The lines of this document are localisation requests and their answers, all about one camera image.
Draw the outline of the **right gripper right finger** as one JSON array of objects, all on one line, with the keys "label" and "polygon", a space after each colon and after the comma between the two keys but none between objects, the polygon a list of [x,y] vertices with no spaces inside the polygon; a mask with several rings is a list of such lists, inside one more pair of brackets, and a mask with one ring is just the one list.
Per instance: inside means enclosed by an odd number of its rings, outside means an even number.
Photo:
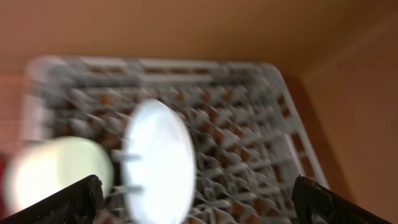
[{"label": "right gripper right finger", "polygon": [[295,180],[292,200],[301,224],[314,224],[315,215],[327,224],[389,224],[387,220],[301,175]]}]

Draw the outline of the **green bowl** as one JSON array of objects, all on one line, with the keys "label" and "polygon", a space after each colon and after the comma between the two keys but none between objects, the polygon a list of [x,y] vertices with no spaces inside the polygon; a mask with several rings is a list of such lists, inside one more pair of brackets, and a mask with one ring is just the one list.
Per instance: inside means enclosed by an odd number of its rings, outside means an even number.
[{"label": "green bowl", "polygon": [[94,141],[67,136],[27,146],[5,169],[5,206],[17,213],[89,175],[99,177],[107,197],[113,186],[114,168],[108,154]]}]

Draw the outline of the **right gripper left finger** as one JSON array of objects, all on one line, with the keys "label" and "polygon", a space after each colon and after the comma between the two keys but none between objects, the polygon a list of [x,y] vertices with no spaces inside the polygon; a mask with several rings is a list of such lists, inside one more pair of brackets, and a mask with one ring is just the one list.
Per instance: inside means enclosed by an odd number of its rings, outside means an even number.
[{"label": "right gripper left finger", "polygon": [[104,202],[102,182],[89,175],[1,220],[1,224],[92,224]]}]

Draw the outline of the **large light blue plate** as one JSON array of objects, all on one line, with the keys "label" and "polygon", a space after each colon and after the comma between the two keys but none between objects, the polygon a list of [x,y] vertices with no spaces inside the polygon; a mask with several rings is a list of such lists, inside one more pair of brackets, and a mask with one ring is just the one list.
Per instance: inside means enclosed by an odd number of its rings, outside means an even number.
[{"label": "large light blue plate", "polygon": [[180,116],[159,100],[139,103],[123,137],[121,180],[135,223],[183,223],[192,207],[196,160]]}]

